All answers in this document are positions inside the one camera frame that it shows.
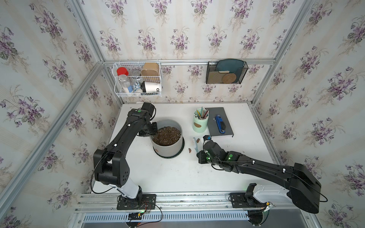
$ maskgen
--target mint green cup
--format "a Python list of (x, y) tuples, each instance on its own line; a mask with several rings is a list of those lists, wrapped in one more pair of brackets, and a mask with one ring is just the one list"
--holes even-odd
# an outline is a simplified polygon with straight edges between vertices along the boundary
[(193, 120), (193, 130), (195, 132), (197, 132), (197, 133), (202, 133), (202, 132), (204, 132), (207, 129), (207, 123), (208, 123), (209, 113), (207, 114), (207, 116), (205, 117), (204, 120), (199, 120), (199, 119), (195, 118), (195, 115), (196, 116), (199, 116), (198, 110), (200, 110), (200, 109), (197, 109), (194, 112), (194, 115), (193, 115), (193, 119), (194, 119)]

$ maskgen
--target white wire basket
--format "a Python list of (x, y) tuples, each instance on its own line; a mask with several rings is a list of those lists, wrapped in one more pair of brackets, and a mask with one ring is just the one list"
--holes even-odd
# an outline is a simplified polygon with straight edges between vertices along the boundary
[(125, 67), (128, 70), (129, 74), (131, 74), (133, 70), (141, 71), (143, 66), (145, 65), (145, 63), (146, 62), (116, 62), (116, 63), (114, 63), (114, 65), (113, 65), (113, 76), (115, 78), (114, 92), (118, 97), (147, 97), (147, 96), (161, 97), (162, 69), (161, 69), (161, 64), (158, 61), (156, 61), (155, 63), (158, 64), (158, 68), (159, 68), (159, 72), (160, 72), (159, 76), (128, 76), (128, 79), (132, 86), (134, 85), (134, 83), (137, 82), (137, 79), (142, 79), (142, 81), (146, 81), (146, 82), (160, 83), (161, 84), (160, 92), (158, 92), (158, 93), (125, 93), (122, 88), (122, 85), (118, 81), (118, 75), (116, 74), (116, 70), (119, 67)]

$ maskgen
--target vent grille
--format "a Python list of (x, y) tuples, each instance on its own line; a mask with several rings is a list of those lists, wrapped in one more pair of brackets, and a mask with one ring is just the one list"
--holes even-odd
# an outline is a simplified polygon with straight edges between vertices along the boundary
[[(129, 222), (129, 212), (113, 213), (87, 213), (84, 223), (100, 222)], [(161, 218), (161, 212), (151, 212), (144, 214), (141, 220), (132, 220), (135, 222), (152, 222)], [(163, 212), (161, 221), (222, 221), (222, 220), (249, 220), (247, 211), (187, 211), (187, 212)]]

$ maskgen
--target gray notebook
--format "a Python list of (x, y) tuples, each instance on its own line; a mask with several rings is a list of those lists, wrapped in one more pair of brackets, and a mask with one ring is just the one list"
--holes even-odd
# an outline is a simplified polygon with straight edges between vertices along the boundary
[[(217, 108), (207, 108), (209, 110), (209, 119), (208, 119), (208, 129), (209, 134), (211, 136), (231, 136), (233, 137), (233, 131), (231, 128), (231, 125), (229, 124), (226, 112), (224, 111), (223, 107), (217, 107)], [(217, 122), (215, 121), (215, 116), (220, 115), (222, 118), (224, 124), (226, 125), (226, 132), (224, 134), (221, 134), (218, 130)]]

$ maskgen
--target toothbrush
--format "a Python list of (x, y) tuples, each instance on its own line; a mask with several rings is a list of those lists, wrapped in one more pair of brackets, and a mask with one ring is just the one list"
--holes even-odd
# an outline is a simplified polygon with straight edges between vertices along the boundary
[(196, 143), (196, 138), (195, 137), (193, 138), (193, 146), (195, 148), (196, 153), (199, 153), (198, 144)]

